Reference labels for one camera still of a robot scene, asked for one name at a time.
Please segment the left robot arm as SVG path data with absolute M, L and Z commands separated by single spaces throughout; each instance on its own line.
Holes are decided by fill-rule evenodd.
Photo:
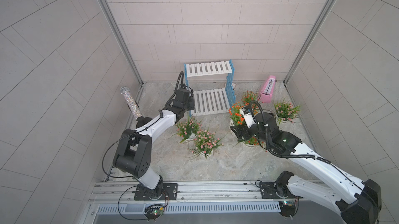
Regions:
M 151 200 L 157 200 L 163 194 L 163 178 L 150 167 L 152 144 L 187 111 L 194 110 L 193 90 L 187 89 L 184 75 L 183 71 L 179 73 L 174 93 L 154 119 L 141 114 L 129 88 L 121 88 L 121 94 L 136 118 L 136 129 L 126 129 L 113 143 L 117 148 L 112 165 L 140 182 L 144 195 Z

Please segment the red flower pot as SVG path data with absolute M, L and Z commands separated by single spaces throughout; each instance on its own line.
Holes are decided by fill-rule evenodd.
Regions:
M 243 143 L 244 145 L 249 147 L 260 146 L 259 140 L 255 137 L 252 137 L 249 140 L 240 139 L 238 140 L 238 143 Z
M 257 101 L 257 100 L 258 100 L 258 96 L 257 96 L 257 94 L 256 94 L 255 92 L 253 92 L 253 91 L 246 91 L 246 92 L 244 92 L 244 94 L 243 94 L 243 96 L 242 96 L 242 98 L 241 98 L 241 101 L 242 101 L 242 103 L 243 103 L 244 106 L 249 105 L 249 103 L 250 103 L 251 101 Z
M 240 110 L 245 107 L 242 102 L 234 103 L 229 109 L 230 119 L 232 121 L 232 126 L 241 126 L 245 124 L 245 119 L 240 113 Z

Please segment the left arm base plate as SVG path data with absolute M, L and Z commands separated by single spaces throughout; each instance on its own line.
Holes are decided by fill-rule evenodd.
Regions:
M 176 200 L 178 191 L 177 183 L 160 182 L 154 189 L 149 189 L 141 183 L 137 185 L 135 201 L 157 201 L 157 200 Z

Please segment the red flower pot front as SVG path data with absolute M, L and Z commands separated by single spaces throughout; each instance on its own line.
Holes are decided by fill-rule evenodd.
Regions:
M 238 143 L 243 143 L 244 145 L 249 147 L 260 146 L 259 140 L 255 137 L 252 137 L 249 140 L 240 139 L 238 140 Z

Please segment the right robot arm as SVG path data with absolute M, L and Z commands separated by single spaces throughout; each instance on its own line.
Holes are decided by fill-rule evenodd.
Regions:
M 313 151 L 300 138 L 280 130 L 273 113 L 265 113 L 252 100 L 239 108 L 240 122 L 230 129 L 239 140 L 256 138 L 261 148 L 277 158 L 302 166 L 321 180 L 307 181 L 284 171 L 273 185 L 260 182 L 264 193 L 281 199 L 305 198 L 338 214 L 346 224 L 377 224 L 382 208 L 381 187 L 373 180 L 357 178 Z

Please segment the blue white wooden rack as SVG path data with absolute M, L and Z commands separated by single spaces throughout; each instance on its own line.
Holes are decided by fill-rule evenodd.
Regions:
M 206 88 L 195 90 L 195 108 L 189 116 L 206 116 L 212 114 L 227 113 L 233 104 L 236 103 L 235 84 L 233 83 L 235 68 L 232 60 L 213 61 L 206 63 L 185 64 L 186 85 L 189 80 L 200 76 L 225 75 L 224 87 Z

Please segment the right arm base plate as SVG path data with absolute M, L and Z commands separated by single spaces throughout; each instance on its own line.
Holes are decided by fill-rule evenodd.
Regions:
M 255 186 L 260 189 L 263 199 L 294 199 L 288 187 L 280 182 L 255 181 Z

